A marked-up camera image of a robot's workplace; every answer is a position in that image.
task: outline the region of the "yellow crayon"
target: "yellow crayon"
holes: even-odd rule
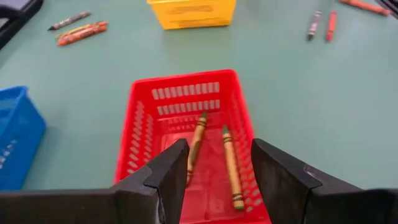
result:
[[[232,137],[226,125],[223,126],[223,142],[225,148],[226,168],[228,170],[229,181],[231,182],[233,205],[235,209],[242,210],[244,209],[242,187],[239,181],[238,168],[236,167]]]
[[[64,37],[66,37],[66,36],[68,36],[68,35],[70,35],[70,34],[75,34],[75,33],[79,32],[79,31],[84,30],[84,29],[87,29],[87,28],[89,28],[89,27],[91,27],[91,26],[95,26],[95,25],[102,26],[102,25],[106,25],[106,24],[108,24],[108,22],[106,22],[106,21],[99,21],[99,22],[95,22],[95,23],[92,23],[92,24],[87,24],[87,25],[84,25],[84,26],[81,26],[81,27],[77,27],[77,28],[74,28],[74,29],[72,29],[72,30],[70,30],[70,31],[68,31],[68,32],[65,32],[65,33],[63,33],[63,34],[57,35],[57,39],[64,38]]]
[[[203,138],[203,133],[206,129],[207,122],[207,113],[203,112],[198,119],[197,126],[193,132],[193,138],[190,145],[189,155],[188,155],[188,166],[187,166],[187,185],[189,185],[192,174],[193,174],[193,166],[195,165],[195,161],[197,159],[198,152],[201,147],[201,140]]]

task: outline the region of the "crayon tip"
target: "crayon tip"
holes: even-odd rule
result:
[[[98,24],[100,26],[103,26],[103,25],[108,25],[108,22],[107,21],[99,21]]]
[[[228,127],[224,124],[223,125],[223,134],[229,133]]]
[[[200,117],[201,117],[201,118],[206,118],[206,117],[207,117],[207,112],[204,111],[204,112],[200,115]]]
[[[58,43],[57,43],[58,46],[64,46],[64,45],[66,45],[66,44],[67,44],[67,42],[66,42],[65,40],[60,40],[60,41],[58,41]]]
[[[326,35],[326,40],[331,41],[331,37],[332,37],[331,34]]]
[[[307,36],[307,40],[308,40],[308,41],[311,41],[312,38],[313,38],[313,35],[311,35],[311,34],[309,34],[309,35]]]

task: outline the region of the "orange crayon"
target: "orange crayon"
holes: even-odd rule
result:
[[[244,209],[242,187],[239,180],[238,168],[236,166],[235,150],[232,143],[232,136],[226,125],[223,126],[223,142],[225,148],[226,168],[231,183],[232,203],[237,210]]]
[[[87,29],[81,30],[74,34],[67,35],[58,41],[58,46],[64,46],[67,44],[74,43],[86,37],[99,34],[100,32],[106,31],[106,26],[92,26]]]
[[[188,155],[188,166],[187,166],[187,186],[191,182],[193,175],[193,167],[195,165],[198,152],[201,147],[201,142],[203,139],[203,133],[206,129],[207,113],[203,112],[198,119],[197,126],[193,132],[193,138],[190,145],[189,155]]]
[[[340,0],[340,2],[349,4],[350,6],[358,7],[360,9],[375,12],[375,13],[378,13],[383,16],[388,16],[389,14],[391,14],[390,10],[384,9],[379,6],[374,6],[374,5],[366,3],[366,2],[361,2],[361,1],[357,1],[357,0]]]
[[[97,26],[106,26],[107,24],[108,24],[108,22],[106,22],[106,21],[99,21],[99,22],[95,22],[95,23],[92,23],[92,24],[87,24],[87,25],[84,25],[84,26],[81,26],[81,27],[74,28],[74,29],[72,29],[72,30],[70,30],[68,32],[63,33],[63,34],[59,34],[59,35],[57,35],[57,39],[64,38],[64,37],[66,37],[66,36],[68,36],[70,34],[75,34],[75,33],[79,32],[79,31],[85,30],[85,29],[90,28],[90,27],[95,26],[95,25],[97,25]]]
[[[326,32],[327,41],[331,41],[333,39],[336,29],[336,21],[337,21],[337,12],[335,10],[332,10],[329,16],[328,30]]]

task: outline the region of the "blue plastic basket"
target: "blue plastic basket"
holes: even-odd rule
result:
[[[22,187],[44,130],[26,86],[0,90],[0,190]]]

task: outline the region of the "crayon label stripe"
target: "crayon label stripe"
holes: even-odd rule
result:
[[[198,122],[197,122],[197,125],[206,127],[206,122],[204,122],[204,121],[198,121]]]
[[[224,141],[224,143],[232,142],[232,138],[231,137],[223,138],[223,141]]]
[[[240,197],[232,198],[232,201],[233,201],[233,202],[236,202],[236,201],[243,201],[243,197],[240,196]]]

